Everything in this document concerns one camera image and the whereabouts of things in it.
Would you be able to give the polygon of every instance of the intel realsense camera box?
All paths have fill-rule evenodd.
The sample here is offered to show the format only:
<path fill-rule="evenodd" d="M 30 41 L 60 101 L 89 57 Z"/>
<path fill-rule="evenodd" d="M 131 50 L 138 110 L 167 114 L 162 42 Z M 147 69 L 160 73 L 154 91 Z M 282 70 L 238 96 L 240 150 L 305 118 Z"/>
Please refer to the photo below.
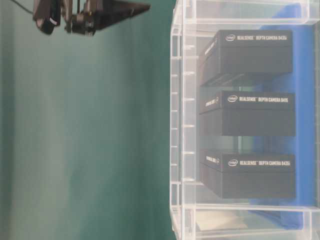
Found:
<path fill-rule="evenodd" d="M 295 156 L 200 151 L 200 180 L 223 199 L 294 198 Z"/>
<path fill-rule="evenodd" d="M 295 95 L 281 92 L 220 91 L 200 101 L 202 135 L 295 136 Z"/>
<path fill-rule="evenodd" d="M 219 30 L 198 60 L 200 85 L 254 86 L 293 69 L 290 30 Z"/>

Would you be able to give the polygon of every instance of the transparent container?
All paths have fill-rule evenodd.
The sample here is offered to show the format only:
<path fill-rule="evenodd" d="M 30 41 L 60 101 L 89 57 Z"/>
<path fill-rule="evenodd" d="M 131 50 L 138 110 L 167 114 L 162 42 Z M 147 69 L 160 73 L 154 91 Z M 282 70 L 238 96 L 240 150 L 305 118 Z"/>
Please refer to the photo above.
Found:
<path fill-rule="evenodd" d="M 178 240 L 320 239 L 318 0 L 177 0 L 170 215 Z"/>

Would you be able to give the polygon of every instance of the blue surface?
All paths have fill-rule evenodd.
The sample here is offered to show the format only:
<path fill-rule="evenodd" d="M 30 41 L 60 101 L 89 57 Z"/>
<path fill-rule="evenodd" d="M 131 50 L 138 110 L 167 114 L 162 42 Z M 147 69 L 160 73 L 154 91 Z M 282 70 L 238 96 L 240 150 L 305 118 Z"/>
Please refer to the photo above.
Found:
<path fill-rule="evenodd" d="M 301 6 L 286 6 L 275 18 L 299 18 Z M 293 71 L 262 86 L 263 91 L 295 93 L 296 136 L 269 137 L 268 150 L 294 154 L 296 160 L 294 199 L 266 199 L 255 202 L 276 206 L 314 206 L 315 198 L 315 54 L 314 29 L 310 25 L 264 26 L 265 30 L 291 30 L 293 35 Z M 286 229 L 303 226 L 302 213 L 259 212 Z"/>

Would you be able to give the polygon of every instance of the green backdrop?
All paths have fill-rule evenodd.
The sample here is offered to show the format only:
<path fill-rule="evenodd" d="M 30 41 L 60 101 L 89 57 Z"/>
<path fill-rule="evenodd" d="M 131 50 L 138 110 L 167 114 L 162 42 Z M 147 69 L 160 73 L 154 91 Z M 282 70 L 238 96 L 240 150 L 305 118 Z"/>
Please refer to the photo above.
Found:
<path fill-rule="evenodd" d="M 174 239 L 175 1 L 144 2 L 148 13 L 91 38 L 63 26 L 47 37 L 0 1 L 1 239 Z"/>

